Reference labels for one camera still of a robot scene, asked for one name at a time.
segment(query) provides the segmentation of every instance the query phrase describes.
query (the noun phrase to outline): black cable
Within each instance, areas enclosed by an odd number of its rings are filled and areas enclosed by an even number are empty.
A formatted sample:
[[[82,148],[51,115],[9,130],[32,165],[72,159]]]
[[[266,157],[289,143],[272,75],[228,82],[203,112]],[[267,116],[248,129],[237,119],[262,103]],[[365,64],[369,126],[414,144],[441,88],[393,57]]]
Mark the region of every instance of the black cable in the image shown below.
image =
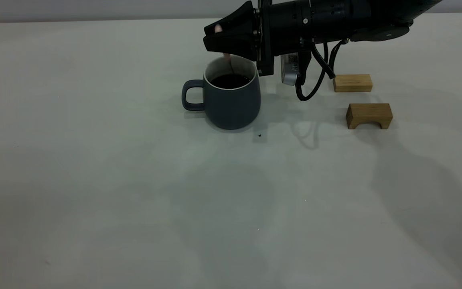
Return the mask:
[[[315,44],[313,44],[313,48],[315,51],[317,51]],[[329,47],[327,43],[324,43],[324,60],[326,61],[326,63],[328,62],[328,55],[329,55]],[[300,101],[307,101],[308,99],[313,97],[315,93],[317,93],[317,90],[320,88],[320,85],[322,84],[322,81],[324,80],[324,76],[326,76],[326,71],[322,68],[322,72],[320,73],[318,82],[313,88],[313,90],[311,90],[310,94],[308,94],[308,96],[304,96],[302,94],[302,86],[300,86],[299,84],[295,85],[295,92],[297,93],[297,97],[300,99]]]
[[[347,44],[347,42],[349,42],[349,41],[345,40],[345,39],[338,42],[338,44],[336,44],[336,46],[330,52],[329,67],[330,67],[330,69],[332,69],[332,71],[334,71],[334,62],[336,60],[336,55],[338,54],[338,50],[340,49],[340,46],[343,45],[343,44]]]

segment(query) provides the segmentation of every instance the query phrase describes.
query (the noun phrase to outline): mug handle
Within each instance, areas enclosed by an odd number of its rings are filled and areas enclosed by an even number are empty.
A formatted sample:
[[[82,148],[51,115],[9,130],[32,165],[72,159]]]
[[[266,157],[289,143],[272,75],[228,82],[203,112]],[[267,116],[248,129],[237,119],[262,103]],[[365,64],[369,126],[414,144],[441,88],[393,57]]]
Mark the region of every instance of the mug handle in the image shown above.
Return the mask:
[[[186,110],[190,110],[192,112],[198,112],[204,110],[204,104],[191,104],[186,100],[186,92],[190,88],[202,88],[204,86],[204,81],[200,79],[196,80],[188,80],[185,85],[183,86],[183,92],[181,93],[181,102],[183,103],[183,107]]]

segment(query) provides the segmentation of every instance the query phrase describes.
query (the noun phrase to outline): white wall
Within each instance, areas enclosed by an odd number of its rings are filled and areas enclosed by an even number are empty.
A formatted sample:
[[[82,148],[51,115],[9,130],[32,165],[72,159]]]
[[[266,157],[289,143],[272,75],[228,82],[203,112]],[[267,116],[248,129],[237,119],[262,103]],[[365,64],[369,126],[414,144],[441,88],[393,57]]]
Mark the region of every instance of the white wall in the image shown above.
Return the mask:
[[[131,18],[218,18],[245,0],[0,0],[0,22]],[[444,0],[432,12],[462,12]]]

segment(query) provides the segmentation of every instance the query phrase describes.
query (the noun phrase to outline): wooden arch block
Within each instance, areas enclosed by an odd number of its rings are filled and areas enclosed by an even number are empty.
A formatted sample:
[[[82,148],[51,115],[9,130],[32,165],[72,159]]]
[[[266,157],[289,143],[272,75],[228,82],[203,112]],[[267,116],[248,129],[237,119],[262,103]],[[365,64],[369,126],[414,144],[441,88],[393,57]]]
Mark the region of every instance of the wooden arch block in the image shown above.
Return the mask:
[[[361,123],[377,122],[386,130],[393,119],[390,104],[349,104],[347,125],[354,130]]]

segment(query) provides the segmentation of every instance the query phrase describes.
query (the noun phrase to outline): mug rim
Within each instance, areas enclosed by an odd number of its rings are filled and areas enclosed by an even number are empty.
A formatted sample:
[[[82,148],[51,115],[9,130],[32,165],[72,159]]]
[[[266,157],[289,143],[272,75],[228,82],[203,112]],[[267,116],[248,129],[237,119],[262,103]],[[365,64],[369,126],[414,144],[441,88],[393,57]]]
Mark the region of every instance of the mug rim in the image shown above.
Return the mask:
[[[256,77],[258,77],[258,68],[256,68],[256,66],[254,65],[254,62],[252,62],[251,60],[249,59],[246,59],[245,57],[240,57],[240,56],[237,56],[237,55],[231,55],[231,58],[239,58],[239,59],[243,59],[243,60],[246,60],[247,62],[249,62],[253,67],[254,67],[254,77],[249,81],[247,82],[247,84],[243,85],[243,86],[240,86],[239,88],[220,88],[218,86],[214,86],[211,82],[209,82],[208,78],[206,77],[206,73],[207,71],[205,70],[204,71],[204,74],[203,74],[203,79],[205,82],[207,82],[209,85],[213,86],[214,88],[218,89],[218,90],[239,90],[241,88],[245,88],[246,86],[248,86],[249,84],[251,84],[253,82],[253,80],[256,79]],[[224,59],[224,57],[218,57],[216,59],[213,59],[207,66],[207,69],[208,67],[210,66],[210,64],[212,64],[213,62],[215,61],[218,61],[220,59]]]

